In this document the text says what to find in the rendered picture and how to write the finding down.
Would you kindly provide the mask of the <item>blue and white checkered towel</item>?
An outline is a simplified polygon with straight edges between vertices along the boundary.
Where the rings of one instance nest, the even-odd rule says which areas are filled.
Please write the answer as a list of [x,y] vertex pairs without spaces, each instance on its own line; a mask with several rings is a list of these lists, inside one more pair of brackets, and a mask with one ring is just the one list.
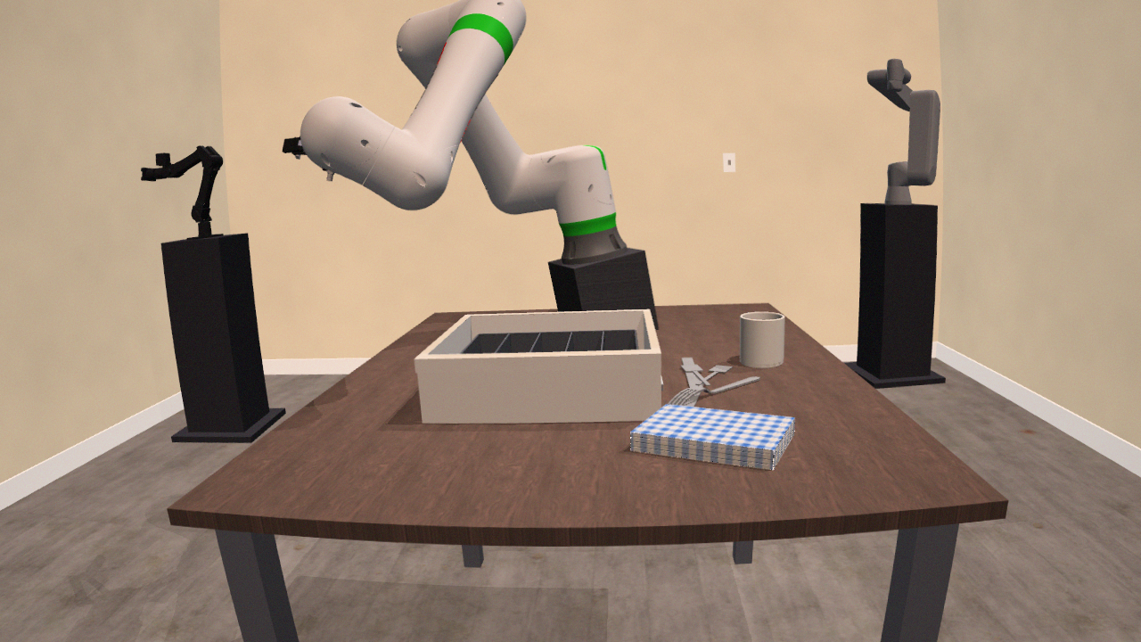
[[664,405],[630,432],[630,450],[774,470],[795,417]]

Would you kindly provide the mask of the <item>white fork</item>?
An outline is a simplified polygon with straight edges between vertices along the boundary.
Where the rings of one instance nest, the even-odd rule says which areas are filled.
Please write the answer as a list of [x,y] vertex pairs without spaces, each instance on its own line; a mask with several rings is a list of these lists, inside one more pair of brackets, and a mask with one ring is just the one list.
[[[746,383],[754,383],[756,381],[759,381],[759,377],[756,377],[756,375],[755,375],[755,377],[747,377],[747,379],[744,379],[744,381],[739,381],[739,382],[736,382],[736,383],[729,383],[728,385],[721,387],[721,389],[717,389],[717,390],[713,390],[713,391],[710,391],[709,389],[703,389],[702,387],[690,387],[690,389],[683,389],[683,391],[680,391],[679,395],[675,395],[675,397],[670,403],[667,403],[667,405],[675,405],[675,403],[677,403],[678,406],[682,406],[685,403],[687,403],[688,399],[690,399],[691,397],[695,397],[695,395],[699,393],[699,391],[707,391],[709,393],[717,395],[719,391],[728,391],[730,389],[736,389],[736,387],[742,387],[742,385],[745,385]],[[682,401],[682,399],[683,399],[683,401]],[[680,403],[681,403],[681,405],[680,405]]]

